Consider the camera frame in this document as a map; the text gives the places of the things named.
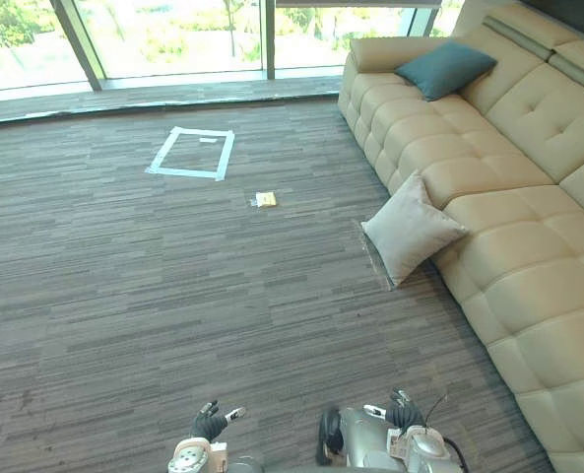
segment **television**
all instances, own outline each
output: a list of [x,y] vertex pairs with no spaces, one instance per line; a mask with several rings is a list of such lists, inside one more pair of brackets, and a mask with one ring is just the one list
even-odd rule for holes
[[584,33],[584,0],[521,0]]

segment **tufted seat cushion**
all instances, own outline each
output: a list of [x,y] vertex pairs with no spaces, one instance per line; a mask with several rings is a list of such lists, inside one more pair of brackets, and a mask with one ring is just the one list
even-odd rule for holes
[[554,467],[584,471],[584,210],[546,185],[445,212],[470,229],[435,257],[447,286]]
[[391,193],[415,169],[437,208],[468,193],[552,183],[457,95],[429,102],[395,74],[367,73],[355,77],[351,105],[357,142]]

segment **cable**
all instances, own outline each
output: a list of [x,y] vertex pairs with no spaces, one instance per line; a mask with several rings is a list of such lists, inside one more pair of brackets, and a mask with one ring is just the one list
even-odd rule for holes
[[458,448],[458,444],[453,441],[452,439],[448,439],[447,437],[443,437],[443,440],[445,440],[445,443],[449,443],[451,445],[451,447],[456,451],[456,453],[458,454],[458,458],[460,458],[460,467],[463,469],[463,471],[465,473],[469,473],[469,467],[467,466],[467,460],[465,460],[465,455],[462,454],[462,451],[460,451],[460,448]]

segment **teal throw pillow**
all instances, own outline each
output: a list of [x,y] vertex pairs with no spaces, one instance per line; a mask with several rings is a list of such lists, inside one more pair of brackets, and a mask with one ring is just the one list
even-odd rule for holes
[[496,63],[488,54],[449,41],[397,67],[395,73],[417,86],[428,101],[437,101],[466,86]]

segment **small yellow object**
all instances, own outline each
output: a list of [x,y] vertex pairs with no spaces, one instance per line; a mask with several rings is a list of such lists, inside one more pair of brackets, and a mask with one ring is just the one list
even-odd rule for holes
[[257,207],[276,207],[276,196],[274,192],[257,192],[256,193]]

